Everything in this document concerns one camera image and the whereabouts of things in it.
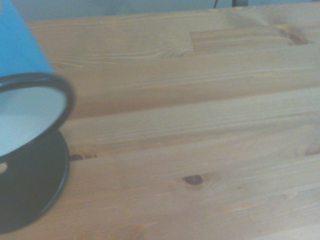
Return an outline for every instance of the pine wood surface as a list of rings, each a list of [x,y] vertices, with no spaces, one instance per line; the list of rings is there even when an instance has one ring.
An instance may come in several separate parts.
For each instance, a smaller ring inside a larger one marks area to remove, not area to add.
[[[77,95],[55,206],[0,240],[320,239],[320,3],[29,22]]]

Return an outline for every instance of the black lamp base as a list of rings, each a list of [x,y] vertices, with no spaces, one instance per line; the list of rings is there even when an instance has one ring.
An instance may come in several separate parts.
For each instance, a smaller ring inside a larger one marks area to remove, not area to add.
[[[70,156],[59,131],[8,160],[0,174],[0,234],[23,228],[55,202],[67,180]]]

